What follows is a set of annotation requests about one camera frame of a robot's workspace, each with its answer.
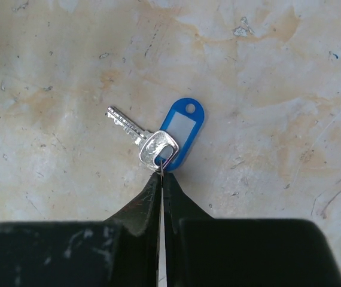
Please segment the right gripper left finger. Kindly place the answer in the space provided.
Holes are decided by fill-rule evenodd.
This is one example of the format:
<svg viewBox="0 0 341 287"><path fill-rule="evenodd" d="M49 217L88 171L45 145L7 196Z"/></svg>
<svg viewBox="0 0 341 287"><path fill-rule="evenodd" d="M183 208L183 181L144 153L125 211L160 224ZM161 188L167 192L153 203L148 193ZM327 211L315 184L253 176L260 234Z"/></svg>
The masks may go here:
<svg viewBox="0 0 341 287"><path fill-rule="evenodd" d="M0 222L0 286L157 286L160 176L103 221Z"/></svg>

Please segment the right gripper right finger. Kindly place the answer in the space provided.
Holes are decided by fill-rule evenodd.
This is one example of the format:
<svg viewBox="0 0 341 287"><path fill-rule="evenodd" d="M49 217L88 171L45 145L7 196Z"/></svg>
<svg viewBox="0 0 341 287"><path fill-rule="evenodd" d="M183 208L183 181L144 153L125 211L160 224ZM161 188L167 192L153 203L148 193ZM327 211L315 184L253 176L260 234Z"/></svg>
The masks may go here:
<svg viewBox="0 0 341 287"><path fill-rule="evenodd" d="M163 177L169 286L341 286L321 230L305 219L215 219Z"/></svg>

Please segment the blue key tag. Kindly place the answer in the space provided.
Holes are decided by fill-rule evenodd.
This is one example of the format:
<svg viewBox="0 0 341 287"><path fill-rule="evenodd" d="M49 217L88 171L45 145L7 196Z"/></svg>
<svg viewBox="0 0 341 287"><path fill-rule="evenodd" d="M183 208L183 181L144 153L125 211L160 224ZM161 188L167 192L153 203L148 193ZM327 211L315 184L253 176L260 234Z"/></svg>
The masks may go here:
<svg viewBox="0 0 341 287"><path fill-rule="evenodd" d="M108 107L106 116L132 138L139 150L139 161L145 167L170 172L187 158L204 124L205 111L196 99L181 98L173 103L155 132L142 129L114 106Z"/></svg>

